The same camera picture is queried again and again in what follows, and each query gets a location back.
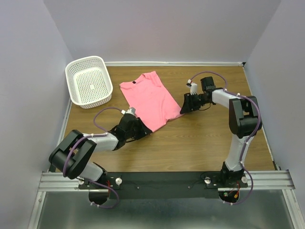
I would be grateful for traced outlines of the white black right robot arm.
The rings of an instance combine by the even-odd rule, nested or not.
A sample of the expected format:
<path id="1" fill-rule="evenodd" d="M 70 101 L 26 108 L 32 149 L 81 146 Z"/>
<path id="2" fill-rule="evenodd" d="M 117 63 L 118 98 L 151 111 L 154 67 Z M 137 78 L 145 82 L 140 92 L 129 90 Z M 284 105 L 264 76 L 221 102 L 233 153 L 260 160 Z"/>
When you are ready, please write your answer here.
<path id="1" fill-rule="evenodd" d="M 187 81 L 186 86 L 190 88 L 190 92 L 184 94 L 180 114 L 200 110 L 206 104 L 219 104 L 229 110 L 228 123 L 232 141 L 218 181 L 223 186 L 230 187 L 235 182 L 242 180 L 245 172 L 244 159 L 249 145 L 262 127 L 257 98 L 246 97 L 239 93 L 234 94 L 226 88 L 217 88 L 211 76 L 201 79 L 202 94 L 197 93 L 197 84 L 191 79 Z"/>

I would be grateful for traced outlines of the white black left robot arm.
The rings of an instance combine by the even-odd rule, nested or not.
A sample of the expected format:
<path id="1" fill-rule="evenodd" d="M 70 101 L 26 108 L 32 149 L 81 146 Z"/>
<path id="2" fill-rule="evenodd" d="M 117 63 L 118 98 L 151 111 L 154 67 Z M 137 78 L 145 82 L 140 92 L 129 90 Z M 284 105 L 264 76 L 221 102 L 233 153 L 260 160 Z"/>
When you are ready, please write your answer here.
<path id="1" fill-rule="evenodd" d="M 82 178 L 94 188 L 111 187 L 106 170 L 90 162 L 95 151 L 115 151 L 126 143 L 142 139 L 150 134 L 141 118 L 126 112 L 120 122 L 104 134 L 83 134 L 72 130 L 49 156 L 49 162 L 69 179 Z"/>

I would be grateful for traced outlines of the white perforated plastic basket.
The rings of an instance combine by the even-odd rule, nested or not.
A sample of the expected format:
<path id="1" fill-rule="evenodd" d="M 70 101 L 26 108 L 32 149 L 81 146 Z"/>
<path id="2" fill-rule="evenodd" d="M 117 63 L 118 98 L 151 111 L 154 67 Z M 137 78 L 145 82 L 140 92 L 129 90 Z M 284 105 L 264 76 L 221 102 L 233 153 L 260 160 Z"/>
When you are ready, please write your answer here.
<path id="1" fill-rule="evenodd" d="M 112 81 L 99 56 L 70 62 L 65 68 L 65 76 L 71 101 L 83 109 L 103 105 L 112 98 Z"/>

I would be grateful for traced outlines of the pink t shirt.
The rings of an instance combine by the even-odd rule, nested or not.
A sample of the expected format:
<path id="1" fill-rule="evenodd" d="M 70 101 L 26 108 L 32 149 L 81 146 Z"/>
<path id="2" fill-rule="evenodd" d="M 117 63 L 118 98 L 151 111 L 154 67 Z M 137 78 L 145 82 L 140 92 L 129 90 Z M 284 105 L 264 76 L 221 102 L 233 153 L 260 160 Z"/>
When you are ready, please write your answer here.
<path id="1" fill-rule="evenodd" d="M 181 107 L 153 71 L 141 74 L 132 82 L 120 84 L 120 90 L 136 115 L 155 132 L 168 121 L 181 117 Z"/>

